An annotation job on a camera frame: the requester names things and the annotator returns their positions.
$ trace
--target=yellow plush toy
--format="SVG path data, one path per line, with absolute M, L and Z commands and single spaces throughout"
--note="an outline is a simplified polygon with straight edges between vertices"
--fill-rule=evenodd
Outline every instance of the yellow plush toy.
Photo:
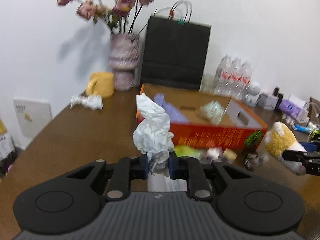
M 264 142 L 267 152 L 286 166 L 292 173 L 297 175 L 306 174 L 306 168 L 301 163 L 287 161 L 282 158 L 282 153 L 285 150 L 306 151 L 284 123 L 275 122 L 271 130 L 266 133 Z

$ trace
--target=screw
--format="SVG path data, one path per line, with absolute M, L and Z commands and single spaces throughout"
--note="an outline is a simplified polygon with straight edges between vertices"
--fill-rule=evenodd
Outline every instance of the screw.
M 109 198 L 121 198 L 123 193 L 120 190 L 111 190 L 107 193 Z
M 200 198 L 209 197 L 210 195 L 211 195 L 210 191 L 205 190 L 205 189 L 197 190 L 195 192 L 195 196 L 200 197 Z

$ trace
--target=white round object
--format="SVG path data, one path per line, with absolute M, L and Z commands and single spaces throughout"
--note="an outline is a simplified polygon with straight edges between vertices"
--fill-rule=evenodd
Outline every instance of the white round object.
M 253 96 L 256 96 L 260 93 L 261 88 L 258 82 L 251 82 L 247 88 L 247 93 Z

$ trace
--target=yellow mug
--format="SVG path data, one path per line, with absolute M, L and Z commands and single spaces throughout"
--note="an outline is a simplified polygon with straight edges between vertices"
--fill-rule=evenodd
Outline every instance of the yellow mug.
M 88 95 L 101 95 L 103 98 L 108 98 L 113 95 L 113 76 L 111 72 L 97 72 L 90 76 L 90 81 L 87 84 L 85 93 Z

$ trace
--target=small box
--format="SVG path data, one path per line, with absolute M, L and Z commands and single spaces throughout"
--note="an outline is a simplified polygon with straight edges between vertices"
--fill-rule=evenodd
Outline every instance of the small box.
M 278 102 L 278 98 L 269 93 L 261 93 L 257 101 L 258 106 L 262 107 L 265 110 L 273 111 Z
M 157 93 L 163 94 L 164 100 L 189 120 L 188 124 L 170 123 L 174 145 L 189 145 L 193 148 L 222 147 L 232 150 L 257 148 L 267 131 L 267 125 L 254 112 L 242 102 L 230 97 L 152 84 L 143 84 L 141 93 L 145 93 L 150 99 Z M 219 125 L 209 123 L 196 113 L 200 106 L 213 100 L 226 109 Z M 137 111 L 137 124 L 142 120 L 143 117 Z

